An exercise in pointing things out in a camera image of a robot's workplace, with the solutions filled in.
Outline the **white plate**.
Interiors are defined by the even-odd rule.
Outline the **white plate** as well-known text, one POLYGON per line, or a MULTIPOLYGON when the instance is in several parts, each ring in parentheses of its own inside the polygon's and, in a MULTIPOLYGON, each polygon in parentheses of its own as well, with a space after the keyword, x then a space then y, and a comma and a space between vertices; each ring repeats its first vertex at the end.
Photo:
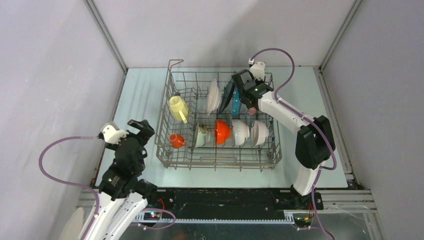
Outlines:
POLYGON ((217 110, 221 103, 221 89, 218 85, 218 81, 214 78, 209 85, 209 92, 207 94, 207 116, 213 111, 217 110))

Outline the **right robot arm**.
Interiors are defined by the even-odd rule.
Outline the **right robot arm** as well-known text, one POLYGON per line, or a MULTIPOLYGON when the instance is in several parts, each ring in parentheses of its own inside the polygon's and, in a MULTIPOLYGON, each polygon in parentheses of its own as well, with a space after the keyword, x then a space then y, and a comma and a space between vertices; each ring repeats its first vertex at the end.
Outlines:
POLYGON ((255 108, 268 114, 284 125, 296 136, 295 156, 300 166, 291 190, 291 204, 297 209, 304 209, 311 202, 321 171, 325 162, 332 158, 337 168, 335 141, 329 119, 321 115, 313 117, 295 108, 284 100, 278 90, 273 89, 262 80, 256 79, 247 69, 233 73, 231 81, 239 92, 240 101, 248 108, 255 108))

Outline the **grey wire dish rack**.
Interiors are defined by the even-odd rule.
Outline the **grey wire dish rack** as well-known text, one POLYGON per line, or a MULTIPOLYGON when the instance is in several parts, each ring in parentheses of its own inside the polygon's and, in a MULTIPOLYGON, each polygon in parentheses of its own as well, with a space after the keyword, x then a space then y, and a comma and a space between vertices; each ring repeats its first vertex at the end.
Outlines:
POLYGON ((158 120, 155 138, 156 156, 166 168, 225 168, 225 169, 274 169, 282 160, 283 153, 280 143, 279 126, 270 116, 262 112, 249 115, 248 109, 242 106, 239 115, 232 116, 231 106, 223 113, 214 110, 207 114, 207 96, 213 79, 217 79, 221 90, 231 80, 232 74, 239 71, 237 67, 201 67, 183 68, 181 59, 171 59, 168 62, 165 85, 163 89, 162 106, 158 120), (189 109, 188 123, 175 120, 168 101, 173 96, 184 99, 189 109), (268 138, 262 145, 253 145, 249 137, 243 145, 236 146, 231 135, 225 143, 215 142, 215 122, 222 120, 231 128, 232 120, 243 121, 252 127, 255 120, 263 122, 268 128, 268 138), (197 125, 206 125, 211 132, 211 140, 203 147, 195 148, 197 125), (175 149, 169 142, 169 135, 182 135, 185 146, 175 149))

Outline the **blue dotted plate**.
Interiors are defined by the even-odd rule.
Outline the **blue dotted plate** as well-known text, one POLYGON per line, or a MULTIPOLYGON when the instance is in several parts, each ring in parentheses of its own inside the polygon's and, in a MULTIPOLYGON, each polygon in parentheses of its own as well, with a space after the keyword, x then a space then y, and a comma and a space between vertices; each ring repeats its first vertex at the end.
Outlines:
POLYGON ((233 117, 237 117, 240 114, 240 109, 241 109, 240 93, 237 89, 235 89, 235 93, 232 99, 231 115, 233 117))

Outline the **pink dotted plate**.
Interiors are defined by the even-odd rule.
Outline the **pink dotted plate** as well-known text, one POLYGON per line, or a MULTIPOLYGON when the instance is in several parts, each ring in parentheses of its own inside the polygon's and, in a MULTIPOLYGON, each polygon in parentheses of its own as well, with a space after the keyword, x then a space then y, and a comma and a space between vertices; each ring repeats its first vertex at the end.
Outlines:
POLYGON ((255 108, 255 107, 250 107, 250 108, 248 109, 248 115, 249 115, 249 116, 254 116, 254 115, 256 115, 256 113, 257 113, 257 110, 256 110, 256 108, 255 108))

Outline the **dark teal plate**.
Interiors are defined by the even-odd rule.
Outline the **dark teal plate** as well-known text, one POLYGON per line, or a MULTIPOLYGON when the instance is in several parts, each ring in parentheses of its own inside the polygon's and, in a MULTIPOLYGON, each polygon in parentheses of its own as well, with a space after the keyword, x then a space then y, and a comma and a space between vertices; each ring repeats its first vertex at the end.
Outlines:
POLYGON ((229 105, 229 103, 230 103, 230 101, 233 97, 235 88, 236 88, 236 86, 235 86, 233 80, 230 80, 227 83, 227 85, 224 87, 222 100, 221 100, 220 106, 217 110, 218 115, 222 114, 224 112, 224 110, 228 107, 228 105, 229 105))

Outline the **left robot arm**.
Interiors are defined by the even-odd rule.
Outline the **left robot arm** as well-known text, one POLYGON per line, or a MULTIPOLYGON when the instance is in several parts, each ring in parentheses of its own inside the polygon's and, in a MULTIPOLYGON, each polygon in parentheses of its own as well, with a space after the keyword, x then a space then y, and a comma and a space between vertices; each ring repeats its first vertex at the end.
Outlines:
POLYGON ((138 132, 119 129, 109 121, 98 134, 107 149, 114 151, 114 158, 93 192, 95 204, 79 240, 117 240, 141 210, 153 208, 158 202, 157 186, 138 179, 146 168, 145 145, 155 130, 146 119, 131 119, 127 125, 138 132))

